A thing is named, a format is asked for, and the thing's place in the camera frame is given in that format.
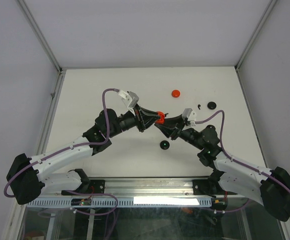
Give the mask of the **black earbud charging case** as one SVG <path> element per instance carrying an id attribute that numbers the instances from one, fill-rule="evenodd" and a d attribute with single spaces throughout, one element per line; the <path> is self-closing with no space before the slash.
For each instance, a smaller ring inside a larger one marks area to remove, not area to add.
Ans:
<path id="1" fill-rule="evenodd" d="M 167 150 L 170 147 L 170 143 L 167 140 L 163 140 L 160 142 L 160 148 L 162 150 Z"/>

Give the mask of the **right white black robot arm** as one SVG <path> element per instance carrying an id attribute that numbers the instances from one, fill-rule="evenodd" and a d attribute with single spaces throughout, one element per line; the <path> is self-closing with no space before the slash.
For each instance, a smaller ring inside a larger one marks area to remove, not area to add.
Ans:
<path id="1" fill-rule="evenodd" d="M 169 139 L 178 138 L 198 148 L 199 161 L 212 168 L 209 190 L 244 196 L 261 204 L 276 219 L 290 218 L 290 174 L 282 167 L 275 169 L 239 159 L 224 148 L 222 135 L 215 126 L 207 125 L 202 131 L 193 129 L 196 122 L 184 116 L 158 120 L 155 126 Z"/>

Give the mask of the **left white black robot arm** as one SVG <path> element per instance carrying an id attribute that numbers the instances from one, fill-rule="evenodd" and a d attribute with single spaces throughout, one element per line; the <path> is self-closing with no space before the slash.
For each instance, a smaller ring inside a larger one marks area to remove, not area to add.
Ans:
<path id="1" fill-rule="evenodd" d="M 136 105 L 134 109 L 117 115 L 113 109 L 100 112 L 95 124 L 71 143 L 58 150 L 27 157 L 22 153 L 15 157 L 6 176 L 4 188 L 11 189 L 6 197 L 15 198 L 19 205 L 27 204 L 42 193 L 58 191 L 88 192 L 90 183 L 82 169 L 73 173 L 58 174 L 56 170 L 70 163 L 94 156 L 111 145 L 110 139 L 133 127 L 145 131 L 155 122 L 163 122 L 164 114 Z"/>

